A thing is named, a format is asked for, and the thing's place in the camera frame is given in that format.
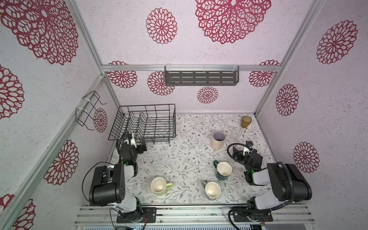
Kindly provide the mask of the pink ceramic mug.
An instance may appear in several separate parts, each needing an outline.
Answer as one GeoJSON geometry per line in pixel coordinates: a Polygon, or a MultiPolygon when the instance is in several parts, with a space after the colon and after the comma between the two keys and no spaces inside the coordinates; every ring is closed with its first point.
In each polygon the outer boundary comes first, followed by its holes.
{"type": "Polygon", "coordinates": [[[213,133],[212,140],[211,140],[211,148],[214,150],[222,149],[227,135],[223,132],[217,131],[213,133]]]}

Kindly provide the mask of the black wire dish rack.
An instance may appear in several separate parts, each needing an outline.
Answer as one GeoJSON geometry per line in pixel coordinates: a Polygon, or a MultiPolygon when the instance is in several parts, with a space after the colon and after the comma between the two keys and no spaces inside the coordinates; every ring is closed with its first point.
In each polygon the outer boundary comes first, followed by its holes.
{"type": "Polygon", "coordinates": [[[169,143],[176,137],[175,104],[120,106],[108,139],[117,141],[125,131],[137,141],[169,143]]]}

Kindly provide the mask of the yellow ribbed cup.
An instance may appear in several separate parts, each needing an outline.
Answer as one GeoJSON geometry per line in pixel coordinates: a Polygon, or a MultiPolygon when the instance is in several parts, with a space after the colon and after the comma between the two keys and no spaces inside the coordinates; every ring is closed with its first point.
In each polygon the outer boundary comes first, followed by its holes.
{"type": "Polygon", "coordinates": [[[242,128],[248,128],[251,123],[252,123],[252,118],[250,116],[243,116],[241,118],[241,127],[242,128]]]}

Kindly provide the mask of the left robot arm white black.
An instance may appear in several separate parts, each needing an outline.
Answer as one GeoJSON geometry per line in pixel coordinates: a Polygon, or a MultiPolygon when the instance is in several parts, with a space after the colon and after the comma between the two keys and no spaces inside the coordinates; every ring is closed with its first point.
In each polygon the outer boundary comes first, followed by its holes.
{"type": "Polygon", "coordinates": [[[93,206],[110,206],[118,213],[119,223],[147,221],[139,199],[126,194],[126,180],[137,176],[137,157],[146,150],[145,144],[122,143],[118,147],[118,163],[94,166],[87,201],[93,206]]]}

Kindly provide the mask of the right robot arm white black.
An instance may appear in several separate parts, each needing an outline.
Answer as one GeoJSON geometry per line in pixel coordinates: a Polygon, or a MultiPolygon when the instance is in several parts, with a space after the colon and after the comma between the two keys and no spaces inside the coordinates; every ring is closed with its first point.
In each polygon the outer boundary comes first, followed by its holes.
{"type": "Polygon", "coordinates": [[[293,202],[312,198],[312,189],[294,164],[282,162],[268,163],[262,168],[263,157],[250,145],[231,144],[228,155],[246,169],[244,175],[251,186],[271,186],[264,194],[254,196],[247,202],[251,212],[273,211],[286,207],[293,202]]]}

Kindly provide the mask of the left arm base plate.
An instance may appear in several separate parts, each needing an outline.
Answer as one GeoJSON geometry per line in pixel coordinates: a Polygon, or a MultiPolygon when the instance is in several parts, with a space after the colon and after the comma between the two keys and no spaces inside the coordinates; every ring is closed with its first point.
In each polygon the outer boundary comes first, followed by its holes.
{"type": "Polygon", "coordinates": [[[156,207],[142,207],[129,213],[119,212],[117,223],[155,223],[157,216],[156,207]]]}

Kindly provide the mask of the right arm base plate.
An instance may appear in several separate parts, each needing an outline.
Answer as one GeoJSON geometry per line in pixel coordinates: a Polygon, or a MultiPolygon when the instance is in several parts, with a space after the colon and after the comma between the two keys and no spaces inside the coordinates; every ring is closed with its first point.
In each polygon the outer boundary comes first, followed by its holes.
{"type": "Polygon", "coordinates": [[[233,207],[231,209],[235,222],[272,222],[273,217],[269,209],[253,210],[246,207],[233,207]]]}

